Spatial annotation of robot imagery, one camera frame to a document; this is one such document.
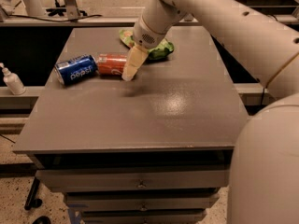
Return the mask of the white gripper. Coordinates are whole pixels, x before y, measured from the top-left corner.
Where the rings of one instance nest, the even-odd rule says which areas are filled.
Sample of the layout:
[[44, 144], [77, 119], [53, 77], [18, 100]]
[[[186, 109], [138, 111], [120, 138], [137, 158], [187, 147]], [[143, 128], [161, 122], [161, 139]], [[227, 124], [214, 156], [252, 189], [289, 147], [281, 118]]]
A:
[[169, 29], [170, 23], [162, 17], [146, 14], [140, 16], [133, 29], [133, 39], [138, 45], [134, 45], [128, 52], [121, 75], [123, 80], [130, 81], [134, 78], [149, 56], [148, 49], [157, 47]]

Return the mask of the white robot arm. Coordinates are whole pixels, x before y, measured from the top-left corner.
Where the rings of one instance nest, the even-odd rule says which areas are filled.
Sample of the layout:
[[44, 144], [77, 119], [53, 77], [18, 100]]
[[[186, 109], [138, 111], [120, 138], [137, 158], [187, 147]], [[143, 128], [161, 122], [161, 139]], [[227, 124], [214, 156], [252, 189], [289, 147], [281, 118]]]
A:
[[235, 58], [234, 80], [255, 81], [275, 99], [236, 140], [227, 224], [299, 224], [299, 33], [235, 0], [149, 0], [134, 26], [124, 80], [187, 14]]

